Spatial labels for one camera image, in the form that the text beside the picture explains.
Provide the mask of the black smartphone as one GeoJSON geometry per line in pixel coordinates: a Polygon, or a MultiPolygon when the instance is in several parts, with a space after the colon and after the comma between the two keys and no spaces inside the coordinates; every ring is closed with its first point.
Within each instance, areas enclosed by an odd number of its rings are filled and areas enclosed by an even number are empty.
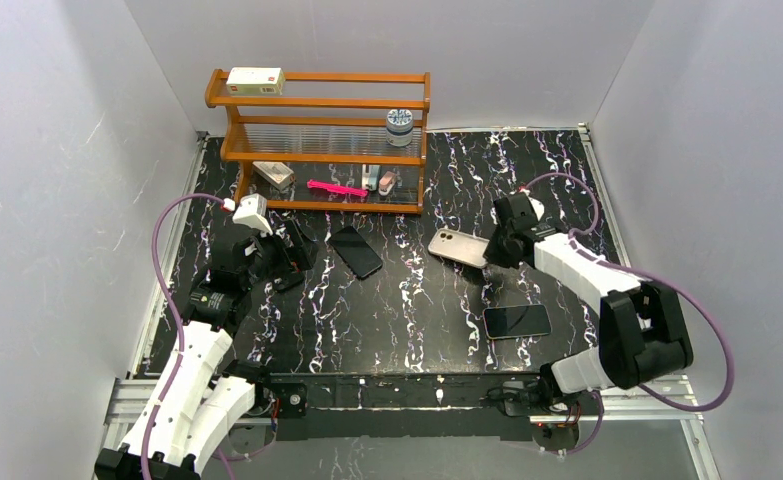
{"type": "Polygon", "coordinates": [[[328,244],[359,280],[378,272],[383,266],[381,257],[353,226],[332,233],[328,244]]]}

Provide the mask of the beige phone case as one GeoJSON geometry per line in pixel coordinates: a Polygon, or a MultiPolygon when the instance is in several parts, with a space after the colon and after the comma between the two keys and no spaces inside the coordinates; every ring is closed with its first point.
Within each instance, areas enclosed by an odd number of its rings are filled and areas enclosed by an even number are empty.
{"type": "Polygon", "coordinates": [[[469,267],[484,269],[488,240],[465,232],[440,228],[427,246],[430,254],[469,267]]]}

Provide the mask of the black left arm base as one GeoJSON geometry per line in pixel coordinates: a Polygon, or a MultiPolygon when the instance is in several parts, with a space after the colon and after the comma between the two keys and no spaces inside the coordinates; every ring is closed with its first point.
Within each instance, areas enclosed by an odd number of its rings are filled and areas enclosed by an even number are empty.
{"type": "Polygon", "coordinates": [[[306,415],[307,387],[278,380],[266,366],[233,360],[223,377],[242,379],[253,388],[249,396],[251,406],[240,412],[228,430],[226,441],[231,452],[223,456],[225,461],[251,461],[277,443],[281,420],[306,415]]]}

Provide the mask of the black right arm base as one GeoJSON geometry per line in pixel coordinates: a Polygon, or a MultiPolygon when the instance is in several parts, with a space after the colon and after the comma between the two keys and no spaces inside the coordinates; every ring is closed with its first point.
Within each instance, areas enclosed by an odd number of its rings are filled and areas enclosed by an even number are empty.
{"type": "Polygon", "coordinates": [[[560,458],[587,449],[598,437],[605,416],[599,390],[562,395],[544,379],[510,380],[487,390],[482,401],[497,408],[509,418],[548,415],[548,420],[533,421],[533,441],[538,450],[560,458]],[[580,421],[583,408],[596,414],[591,431],[584,436],[580,421]]]}

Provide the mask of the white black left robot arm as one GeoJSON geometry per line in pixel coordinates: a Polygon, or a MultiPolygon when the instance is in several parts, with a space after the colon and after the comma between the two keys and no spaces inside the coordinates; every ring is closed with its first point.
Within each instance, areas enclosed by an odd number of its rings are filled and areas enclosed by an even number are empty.
{"type": "Polygon", "coordinates": [[[233,360],[216,372],[251,306],[255,286],[287,291],[317,259],[294,220],[278,235],[234,223],[215,237],[179,316],[171,355],[145,407],[115,448],[100,451],[98,479],[199,479],[230,428],[261,400],[278,407],[262,367],[233,360]]]}

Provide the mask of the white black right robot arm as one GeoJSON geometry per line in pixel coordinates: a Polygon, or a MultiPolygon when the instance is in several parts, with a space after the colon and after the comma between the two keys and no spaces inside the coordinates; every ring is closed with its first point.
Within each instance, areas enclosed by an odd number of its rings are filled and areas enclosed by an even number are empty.
{"type": "Polygon", "coordinates": [[[571,290],[598,316],[594,347],[541,366],[530,397],[553,405],[573,394],[627,390],[690,366],[693,349],[677,293],[605,265],[568,234],[540,221],[515,193],[494,203],[496,227],[484,251],[495,266],[522,263],[571,290]]]}

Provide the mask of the black phone with light edge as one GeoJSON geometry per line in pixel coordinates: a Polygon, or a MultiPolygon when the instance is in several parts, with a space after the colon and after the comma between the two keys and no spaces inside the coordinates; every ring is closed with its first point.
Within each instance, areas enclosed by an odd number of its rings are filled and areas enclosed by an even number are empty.
{"type": "Polygon", "coordinates": [[[542,304],[486,308],[486,335],[492,340],[547,336],[552,332],[547,308],[542,304]]]}

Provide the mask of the pink comb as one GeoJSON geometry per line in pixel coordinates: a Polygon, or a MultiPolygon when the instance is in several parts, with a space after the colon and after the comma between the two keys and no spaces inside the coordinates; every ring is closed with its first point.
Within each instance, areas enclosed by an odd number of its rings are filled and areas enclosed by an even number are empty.
{"type": "Polygon", "coordinates": [[[369,191],[366,189],[321,182],[314,179],[308,180],[306,186],[310,190],[323,191],[330,195],[352,196],[357,198],[366,198],[369,195],[369,191]]]}

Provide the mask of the small grey white box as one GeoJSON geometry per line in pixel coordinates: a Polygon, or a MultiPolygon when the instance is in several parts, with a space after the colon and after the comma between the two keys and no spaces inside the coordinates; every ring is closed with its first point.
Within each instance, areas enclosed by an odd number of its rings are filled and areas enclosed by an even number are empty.
{"type": "Polygon", "coordinates": [[[257,161],[253,168],[277,191],[286,191],[295,183],[295,172],[285,163],[257,161]]]}

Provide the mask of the small white blue box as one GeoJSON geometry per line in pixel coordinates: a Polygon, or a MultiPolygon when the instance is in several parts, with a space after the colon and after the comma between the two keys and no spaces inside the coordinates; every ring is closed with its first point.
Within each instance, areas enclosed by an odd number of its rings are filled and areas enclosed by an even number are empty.
{"type": "Polygon", "coordinates": [[[379,183],[380,166],[364,164],[362,166],[361,188],[369,192],[376,191],[379,183]]]}

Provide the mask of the pink white stapler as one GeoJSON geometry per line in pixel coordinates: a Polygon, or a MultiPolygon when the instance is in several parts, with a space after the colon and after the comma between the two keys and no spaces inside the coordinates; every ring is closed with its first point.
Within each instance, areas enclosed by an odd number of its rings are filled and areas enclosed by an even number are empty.
{"type": "Polygon", "coordinates": [[[397,183],[398,175],[393,171],[387,171],[383,174],[378,182],[377,191],[380,196],[388,196],[394,189],[397,183]]]}

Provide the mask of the orange wooden shelf rack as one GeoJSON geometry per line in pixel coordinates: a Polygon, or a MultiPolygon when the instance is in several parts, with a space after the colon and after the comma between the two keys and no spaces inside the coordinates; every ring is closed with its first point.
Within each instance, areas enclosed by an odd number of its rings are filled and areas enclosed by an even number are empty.
{"type": "Polygon", "coordinates": [[[239,166],[234,198],[250,189],[258,162],[313,165],[378,165],[414,168],[413,188],[403,197],[333,196],[309,189],[305,199],[271,199],[269,207],[419,215],[424,210],[427,126],[431,107],[431,75],[403,73],[287,72],[286,82],[321,84],[418,85],[419,99],[239,96],[227,84],[228,72],[212,72],[205,90],[210,108],[222,107],[227,128],[220,157],[239,166]],[[405,147],[386,139],[386,114],[393,109],[417,113],[414,138],[405,147]]]}

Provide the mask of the round blue white tin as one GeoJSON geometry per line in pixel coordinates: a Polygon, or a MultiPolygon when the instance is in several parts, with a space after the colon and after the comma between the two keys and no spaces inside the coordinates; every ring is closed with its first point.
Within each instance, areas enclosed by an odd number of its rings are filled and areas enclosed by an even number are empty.
{"type": "Polygon", "coordinates": [[[414,115],[408,109],[392,109],[386,114],[386,141],[394,147],[411,144],[414,130],[414,115]]]}

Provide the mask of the white red box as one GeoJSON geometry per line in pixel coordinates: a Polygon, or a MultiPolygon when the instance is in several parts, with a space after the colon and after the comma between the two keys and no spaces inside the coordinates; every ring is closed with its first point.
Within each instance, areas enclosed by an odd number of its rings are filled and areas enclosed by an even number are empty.
{"type": "Polygon", "coordinates": [[[286,78],[281,68],[234,67],[226,79],[230,95],[281,95],[286,78]]]}

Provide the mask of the aluminium front frame rail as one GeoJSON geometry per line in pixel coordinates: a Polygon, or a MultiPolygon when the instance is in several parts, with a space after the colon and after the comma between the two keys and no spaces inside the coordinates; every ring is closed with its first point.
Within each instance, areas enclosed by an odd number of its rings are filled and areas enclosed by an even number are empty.
{"type": "MultiPolygon", "coordinates": [[[[277,418],[282,441],[337,437],[465,437],[496,436],[523,440],[521,420],[553,424],[566,418],[567,407],[496,406],[484,400],[487,388],[508,383],[521,388],[529,373],[461,374],[277,374],[265,387],[284,399],[277,418]]],[[[103,447],[118,447],[142,412],[157,381],[120,380],[116,383],[105,421],[103,447]]],[[[669,400],[695,403],[685,375],[651,383],[669,400]]],[[[604,420],[678,421],[699,479],[720,479],[703,430],[700,414],[674,409],[640,388],[609,388],[600,392],[604,420]]]]}

